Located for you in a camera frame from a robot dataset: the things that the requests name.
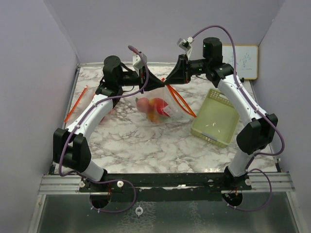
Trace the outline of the pink peach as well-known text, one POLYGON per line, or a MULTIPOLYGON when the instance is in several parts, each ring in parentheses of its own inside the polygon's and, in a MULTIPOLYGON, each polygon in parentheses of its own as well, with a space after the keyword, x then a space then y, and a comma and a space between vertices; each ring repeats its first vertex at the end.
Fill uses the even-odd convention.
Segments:
POLYGON ((141 113, 150 112, 150 104, 147 98, 136 99, 137 110, 141 113))

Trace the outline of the red bell pepper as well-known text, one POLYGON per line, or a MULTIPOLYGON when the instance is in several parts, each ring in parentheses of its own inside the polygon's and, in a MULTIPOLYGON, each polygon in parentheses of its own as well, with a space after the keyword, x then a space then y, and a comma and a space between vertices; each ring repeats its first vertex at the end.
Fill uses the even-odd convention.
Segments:
POLYGON ((155 112, 158 112, 160 115, 170 117, 170 115, 164 111, 164 108, 168 106, 165 100, 161 98, 152 98, 149 100, 149 104, 155 112))

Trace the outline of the toy pineapple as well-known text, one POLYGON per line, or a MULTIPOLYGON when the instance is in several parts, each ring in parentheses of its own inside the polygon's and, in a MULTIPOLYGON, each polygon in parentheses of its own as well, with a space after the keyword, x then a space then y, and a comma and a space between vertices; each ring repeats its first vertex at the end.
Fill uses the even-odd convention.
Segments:
POLYGON ((149 112, 146 115, 147 119, 153 124, 161 124, 167 120, 167 116, 160 115, 158 112, 149 112))

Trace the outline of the clear orange-zipper zip bag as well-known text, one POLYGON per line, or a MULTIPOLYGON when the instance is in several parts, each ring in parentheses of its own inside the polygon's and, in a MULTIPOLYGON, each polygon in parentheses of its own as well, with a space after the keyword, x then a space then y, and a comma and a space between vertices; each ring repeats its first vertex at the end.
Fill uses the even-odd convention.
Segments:
POLYGON ((92 99, 95 96, 95 91, 95 87, 89 87, 88 85, 84 87, 83 91, 73 103, 73 106, 70 108, 70 111, 64 120, 67 125, 73 123, 92 102, 92 99))

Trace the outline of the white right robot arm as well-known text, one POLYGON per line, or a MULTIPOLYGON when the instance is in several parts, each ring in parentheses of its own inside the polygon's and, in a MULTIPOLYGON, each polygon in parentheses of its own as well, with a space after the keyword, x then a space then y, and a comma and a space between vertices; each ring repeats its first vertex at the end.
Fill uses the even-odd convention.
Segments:
POLYGON ((272 142, 278 118, 267 114, 248 94, 237 77, 232 65, 223 62, 221 41, 216 37, 203 40, 203 58, 190 60, 193 38, 179 39, 177 44, 185 54, 179 55, 172 72, 165 84, 186 84, 193 75, 205 74, 224 94, 237 110, 244 128, 237 135, 238 151, 230 164, 225 168, 224 186, 234 190, 241 184, 241 178, 259 152, 272 142))

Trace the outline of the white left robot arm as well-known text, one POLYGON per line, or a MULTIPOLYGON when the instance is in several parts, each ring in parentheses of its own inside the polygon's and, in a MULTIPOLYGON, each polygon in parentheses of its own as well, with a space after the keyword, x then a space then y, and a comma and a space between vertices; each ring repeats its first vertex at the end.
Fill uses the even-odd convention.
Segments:
POLYGON ((142 52, 133 56, 132 69, 115 55, 105 58, 103 77, 91 103, 67 128, 58 128, 53 134, 53 161, 90 179, 90 185, 98 192, 107 187, 106 170, 92 161, 87 141, 100 121, 126 96, 124 86, 138 86, 141 93, 163 87, 146 64, 147 57, 142 52))

